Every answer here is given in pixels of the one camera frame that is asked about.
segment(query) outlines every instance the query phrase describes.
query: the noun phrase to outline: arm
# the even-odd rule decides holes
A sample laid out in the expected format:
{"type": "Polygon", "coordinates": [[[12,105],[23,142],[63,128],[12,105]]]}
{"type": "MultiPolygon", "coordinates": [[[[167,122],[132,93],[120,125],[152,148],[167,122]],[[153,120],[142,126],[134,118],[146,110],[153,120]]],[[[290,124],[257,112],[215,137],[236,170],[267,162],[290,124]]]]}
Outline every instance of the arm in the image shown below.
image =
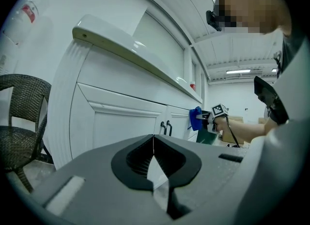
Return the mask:
{"type": "MultiPolygon", "coordinates": [[[[224,117],[217,117],[214,122],[217,125],[217,131],[223,130],[225,132],[230,132],[227,121],[224,117]]],[[[271,129],[278,126],[277,123],[270,118],[268,118],[266,124],[245,124],[234,120],[229,120],[229,124],[236,137],[249,143],[254,138],[266,135],[271,129]]]]}

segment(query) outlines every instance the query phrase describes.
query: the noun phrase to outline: blue glove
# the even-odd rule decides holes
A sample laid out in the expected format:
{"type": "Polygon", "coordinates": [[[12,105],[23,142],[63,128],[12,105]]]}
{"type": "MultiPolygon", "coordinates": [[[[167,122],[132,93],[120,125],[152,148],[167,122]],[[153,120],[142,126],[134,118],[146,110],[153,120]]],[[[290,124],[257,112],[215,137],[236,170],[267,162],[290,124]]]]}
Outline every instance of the blue glove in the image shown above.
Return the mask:
{"type": "Polygon", "coordinates": [[[191,127],[193,128],[193,131],[202,129],[202,120],[196,119],[196,115],[198,114],[202,114],[202,109],[199,106],[197,106],[194,110],[189,111],[189,120],[191,126],[188,129],[191,127]]]}

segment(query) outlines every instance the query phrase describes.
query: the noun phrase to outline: ceiling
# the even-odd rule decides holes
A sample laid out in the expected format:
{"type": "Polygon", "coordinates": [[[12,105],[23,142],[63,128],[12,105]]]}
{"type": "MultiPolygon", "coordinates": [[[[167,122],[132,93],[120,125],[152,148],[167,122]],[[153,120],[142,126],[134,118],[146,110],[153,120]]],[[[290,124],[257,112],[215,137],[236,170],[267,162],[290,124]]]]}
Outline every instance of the ceiling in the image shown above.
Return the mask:
{"type": "Polygon", "coordinates": [[[209,26],[205,12],[213,9],[212,0],[160,0],[181,21],[194,39],[192,47],[197,51],[209,75],[209,82],[252,81],[254,75],[266,80],[276,79],[272,56],[282,48],[282,33],[240,34],[219,36],[209,26]],[[227,70],[251,69],[252,74],[227,75],[227,70]]]}

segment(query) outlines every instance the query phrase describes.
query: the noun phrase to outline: gray device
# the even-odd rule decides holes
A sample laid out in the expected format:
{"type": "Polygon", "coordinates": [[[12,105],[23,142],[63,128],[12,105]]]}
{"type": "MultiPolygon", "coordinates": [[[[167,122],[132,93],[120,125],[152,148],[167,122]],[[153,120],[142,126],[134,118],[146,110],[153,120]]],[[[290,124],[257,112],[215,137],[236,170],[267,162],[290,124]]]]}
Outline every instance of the gray device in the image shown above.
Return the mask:
{"type": "MultiPolygon", "coordinates": [[[[305,138],[303,134],[309,126],[310,119],[285,124],[253,140],[249,149],[203,145],[165,135],[140,136],[85,152],[51,175],[30,196],[20,196],[46,224],[253,224],[294,184],[309,149],[310,135],[305,138]],[[155,149],[160,142],[179,152],[187,150],[201,160],[194,177],[171,192],[171,202],[181,210],[177,218],[160,208],[152,190],[128,187],[113,172],[111,163],[116,154],[126,148],[130,154],[137,142],[150,139],[155,149]],[[83,179],[82,184],[75,183],[70,192],[62,192],[73,177],[83,179]],[[47,211],[57,199],[54,205],[62,209],[47,211]]],[[[176,164],[174,157],[167,160],[165,164],[176,164]]],[[[169,182],[181,168],[167,175],[169,182]]]]}

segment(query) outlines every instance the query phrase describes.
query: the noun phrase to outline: wicker chair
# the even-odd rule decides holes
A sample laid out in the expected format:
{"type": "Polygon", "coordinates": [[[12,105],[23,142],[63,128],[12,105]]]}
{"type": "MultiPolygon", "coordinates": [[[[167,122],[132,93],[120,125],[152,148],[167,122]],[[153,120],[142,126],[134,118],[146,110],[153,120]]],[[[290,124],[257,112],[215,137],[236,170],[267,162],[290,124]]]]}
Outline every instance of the wicker chair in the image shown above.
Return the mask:
{"type": "Polygon", "coordinates": [[[42,150],[47,115],[40,126],[39,117],[43,98],[48,102],[51,85],[28,75],[0,76],[0,91],[10,87],[13,87],[13,91],[9,126],[0,126],[0,157],[5,172],[15,171],[27,190],[31,192],[32,186],[25,176],[23,167],[34,160],[42,150]],[[35,132],[12,127],[12,116],[35,122],[35,132]]]}

